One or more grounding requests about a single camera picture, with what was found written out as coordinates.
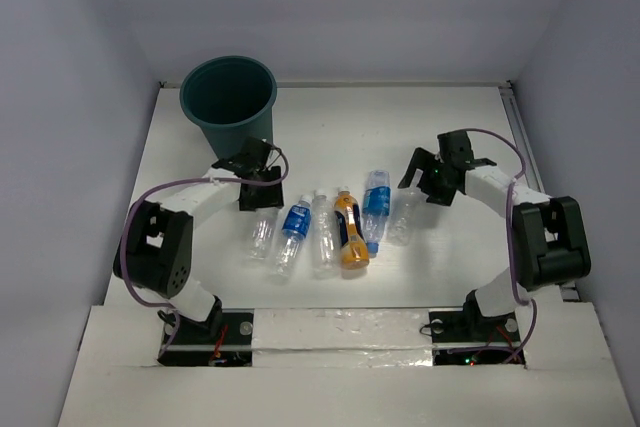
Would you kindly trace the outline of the clear bottle light blue label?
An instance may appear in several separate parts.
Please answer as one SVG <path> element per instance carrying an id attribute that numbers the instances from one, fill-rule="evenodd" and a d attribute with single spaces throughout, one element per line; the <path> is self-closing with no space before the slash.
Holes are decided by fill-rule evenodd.
<path id="1" fill-rule="evenodd" d="M 390 215 L 391 187 L 390 175 L 385 170 L 369 173 L 362 203 L 362 232 L 371 257 L 379 251 L 386 222 Z"/>

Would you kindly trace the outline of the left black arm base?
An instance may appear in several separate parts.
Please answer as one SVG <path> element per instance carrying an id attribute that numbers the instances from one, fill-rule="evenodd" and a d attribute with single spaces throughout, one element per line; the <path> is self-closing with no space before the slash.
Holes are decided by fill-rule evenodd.
<path id="1" fill-rule="evenodd" d="M 253 310 L 224 309 L 221 323 L 211 333 L 184 317 L 158 362 L 166 367 L 251 367 Z"/>

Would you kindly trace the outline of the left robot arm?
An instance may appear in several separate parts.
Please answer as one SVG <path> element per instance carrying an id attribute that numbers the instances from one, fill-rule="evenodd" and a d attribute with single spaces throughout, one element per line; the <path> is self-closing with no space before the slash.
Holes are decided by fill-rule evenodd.
<path id="1" fill-rule="evenodd" d="M 139 305 L 157 309 L 174 332 L 183 327 L 198 341 L 215 339 L 222 305 L 192 273 L 195 230 L 228 206 L 249 212 L 281 208 L 288 173 L 280 148 L 248 137 L 239 152 L 217 160 L 204 175 L 149 189 L 130 207 L 114 275 Z"/>

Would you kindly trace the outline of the clear bottle dark blue label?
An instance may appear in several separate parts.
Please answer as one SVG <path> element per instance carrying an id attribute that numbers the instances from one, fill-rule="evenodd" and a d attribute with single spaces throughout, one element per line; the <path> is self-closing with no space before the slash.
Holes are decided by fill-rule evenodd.
<path id="1" fill-rule="evenodd" d="M 272 267 L 272 274 L 278 279 L 288 279 L 293 272 L 311 225 L 311 203 L 309 194 L 302 195 L 284 218 L 276 239 Z"/>

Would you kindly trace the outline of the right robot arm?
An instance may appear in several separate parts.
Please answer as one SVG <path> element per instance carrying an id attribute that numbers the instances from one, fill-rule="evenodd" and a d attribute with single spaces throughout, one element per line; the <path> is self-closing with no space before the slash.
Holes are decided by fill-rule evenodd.
<path id="1" fill-rule="evenodd" d="M 532 305 L 539 289 L 588 276 L 591 257 L 578 201 L 519 183 L 525 163 L 509 176 L 494 161 L 476 157 L 470 132 L 490 133 L 479 128 L 450 131 L 438 136 L 438 152 L 416 148 L 398 187 L 410 187 L 420 172 L 417 188 L 428 203 L 449 207 L 460 193 L 504 218 L 508 267 L 467 295 L 455 323 L 468 337 L 482 339 L 516 308 Z"/>

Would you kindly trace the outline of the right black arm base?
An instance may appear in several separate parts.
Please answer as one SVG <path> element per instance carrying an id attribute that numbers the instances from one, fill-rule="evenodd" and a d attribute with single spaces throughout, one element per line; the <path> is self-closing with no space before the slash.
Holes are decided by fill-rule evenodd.
<path id="1" fill-rule="evenodd" d="M 435 366 L 524 365 L 523 353 L 512 358 L 521 336 L 513 313 L 471 327 L 461 310 L 436 310 L 419 332 L 432 344 Z"/>

